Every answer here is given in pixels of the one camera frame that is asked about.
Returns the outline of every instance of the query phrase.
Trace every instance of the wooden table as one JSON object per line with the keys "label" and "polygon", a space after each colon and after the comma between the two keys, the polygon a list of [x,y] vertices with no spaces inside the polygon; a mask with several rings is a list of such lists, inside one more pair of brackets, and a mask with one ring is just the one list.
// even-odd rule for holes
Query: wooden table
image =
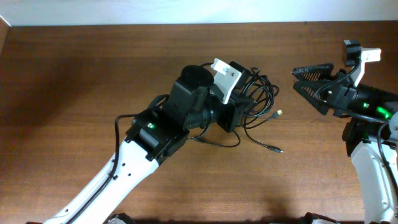
{"label": "wooden table", "polygon": [[[398,93],[397,22],[11,27],[0,59],[0,223],[43,222],[114,151],[114,118],[169,93],[181,69],[215,57],[258,66],[284,113],[232,149],[188,142],[115,210],[133,218],[243,221],[306,212],[363,219],[359,181],[341,135],[292,86],[294,67],[343,67],[343,39],[380,47],[363,83]],[[121,132],[130,120],[121,122]],[[210,139],[233,143],[217,125]]]}

